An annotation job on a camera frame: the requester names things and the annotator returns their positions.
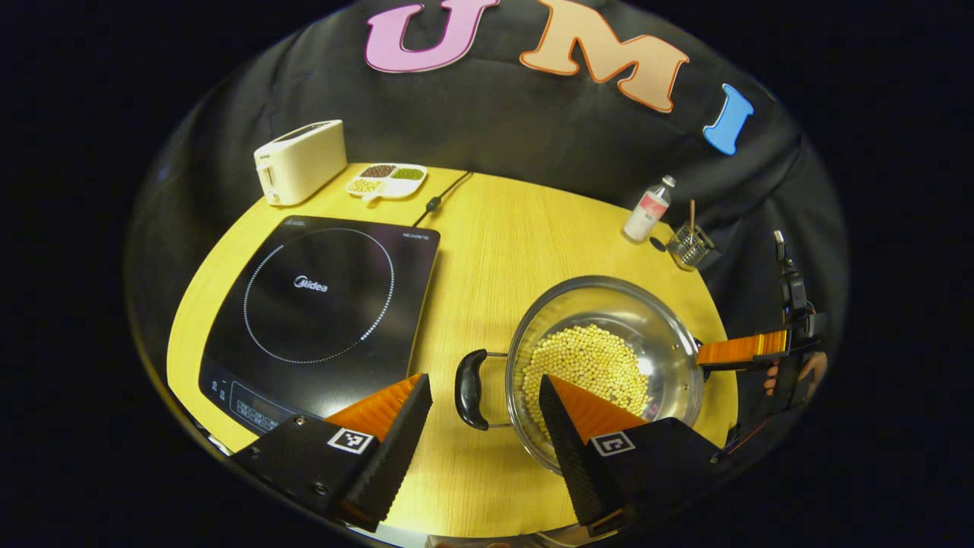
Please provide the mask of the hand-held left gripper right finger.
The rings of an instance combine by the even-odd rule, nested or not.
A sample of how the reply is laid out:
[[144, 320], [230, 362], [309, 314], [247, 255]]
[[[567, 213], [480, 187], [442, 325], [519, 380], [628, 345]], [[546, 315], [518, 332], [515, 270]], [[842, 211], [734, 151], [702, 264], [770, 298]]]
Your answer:
[[678, 419], [647, 421], [545, 374], [540, 410], [571, 506], [592, 535], [673, 517], [727, 478], [727, 454]]

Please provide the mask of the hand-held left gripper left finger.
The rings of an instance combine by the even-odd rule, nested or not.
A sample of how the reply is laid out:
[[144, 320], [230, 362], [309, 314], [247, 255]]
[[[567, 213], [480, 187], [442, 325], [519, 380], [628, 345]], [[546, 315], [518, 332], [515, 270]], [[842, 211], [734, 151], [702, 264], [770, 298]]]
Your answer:
[[399, 493], [431, 404], [428, 375], [414, 374], [326, 419], [286, 417], [231, 460], [304, 510], [373, 533]]

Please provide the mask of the steel pot with black handles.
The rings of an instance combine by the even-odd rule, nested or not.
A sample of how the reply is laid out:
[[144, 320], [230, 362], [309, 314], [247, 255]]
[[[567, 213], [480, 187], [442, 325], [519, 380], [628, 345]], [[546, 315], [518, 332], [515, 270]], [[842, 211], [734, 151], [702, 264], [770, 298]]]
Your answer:
[[635, 350], [638, 368], [648, 375], [653, 405], [637, 417], [696, 423], [702, 409], [704, 374], [696, 365], [697, 342], [684, 323], [657, 296], [639, 285], [609, 276], [568, 279], [543, 292], [527, 309], [511, 337], [505, 361], [508, 426], [534, 461], [558, 474], [551, 441], [527, 412], [524, 391], [514, 378], [541, 339], [566, 327], [596, 325], [624, 339]]

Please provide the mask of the black induction cooktop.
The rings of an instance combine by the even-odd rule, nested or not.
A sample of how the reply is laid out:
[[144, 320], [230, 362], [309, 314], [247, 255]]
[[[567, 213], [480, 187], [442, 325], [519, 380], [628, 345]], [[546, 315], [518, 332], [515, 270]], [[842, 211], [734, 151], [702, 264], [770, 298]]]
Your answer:
[[261, 435], [402, 381], [440, 243], [424, 228], [288, 216], [223, 299], [199, 391]]

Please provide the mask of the pile of yellow soybeans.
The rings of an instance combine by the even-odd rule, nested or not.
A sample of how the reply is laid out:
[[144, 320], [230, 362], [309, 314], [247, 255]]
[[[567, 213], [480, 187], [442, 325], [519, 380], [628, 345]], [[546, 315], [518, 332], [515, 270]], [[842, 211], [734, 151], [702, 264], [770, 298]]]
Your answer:
[[566, 327], [533, 347], [526, 365], [516, 371], [514, 384], [525, 395], [527, 412], [550, 441], [540, 412], [540, 378], [554, 375], [640, 416], [654, 397], [648, 395], [648, 375], [638, 368], [635, 350], [624, 339], [596, 325]]

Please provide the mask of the small bottle with pink label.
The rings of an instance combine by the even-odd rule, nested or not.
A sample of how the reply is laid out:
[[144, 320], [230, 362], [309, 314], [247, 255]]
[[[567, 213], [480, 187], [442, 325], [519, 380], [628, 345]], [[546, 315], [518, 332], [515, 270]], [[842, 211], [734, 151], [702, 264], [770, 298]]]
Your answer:
[[670, 208], [676, 183], [675, 177], [663, 176], [659, 183], [651, 185], [644, 191], [622, 228], [622, 233], [627, 239], [634, 243], [647, 239], [648, 233]]

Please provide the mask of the white divided bean dish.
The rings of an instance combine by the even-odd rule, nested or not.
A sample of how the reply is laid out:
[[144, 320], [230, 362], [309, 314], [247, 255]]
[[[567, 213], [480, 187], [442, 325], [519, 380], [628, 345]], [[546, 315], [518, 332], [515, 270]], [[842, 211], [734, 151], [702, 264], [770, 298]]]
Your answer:
[[427, 180], [428, 169], [405, 163], [376, 163], [363, 167], [345, 185], [345, 191], [362, 201], [410, 197]]

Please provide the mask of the white toaster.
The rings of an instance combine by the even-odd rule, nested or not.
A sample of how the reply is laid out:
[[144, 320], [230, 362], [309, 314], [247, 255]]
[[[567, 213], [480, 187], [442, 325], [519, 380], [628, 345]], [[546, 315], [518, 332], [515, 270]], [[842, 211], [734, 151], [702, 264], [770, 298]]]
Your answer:
[[274, 207], [299, 205], [348, 166], [344, 122], [293, 129], [258, 147], [253, 159], [265, 201]]

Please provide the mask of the black backdrop cloth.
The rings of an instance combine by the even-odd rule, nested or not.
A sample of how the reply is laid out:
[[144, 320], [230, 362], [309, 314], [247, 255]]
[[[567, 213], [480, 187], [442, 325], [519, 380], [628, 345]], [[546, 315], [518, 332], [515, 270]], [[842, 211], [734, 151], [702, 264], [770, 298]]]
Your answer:
[[825, 352], [837, 357], [848, 315], [848, 230], [837, 187], [794, 111], [726, 56], [660, 15], [620, 0], [571, 0], [582, 20], [627, 41], [665, 42], [689, 57], [673, 109], [597, 83], [523, 65], [549, 7], [500, 0], [460, 58], [427, 72], [366, 59], [376, 40], [422, 51], [456, 27], [445, 0], [359, 0], [248, 59], [204, 94], [149, 167], [126, 236], [126, 312], [157, 395], [177, 421], [190, 413], [166, 387], [164, 348], [177, 305], [206, 254], [258, 199], [251, 154], [305, 123], [340, 118], [356, 160], [419, 160], [518, 178], [629, 207], [653, 176], [677, 178], [716, 236], [703, 279], [728, 327], [766, 325], [775, 278], [759, 258], [783, 231], [810, 300], [829, 315]]

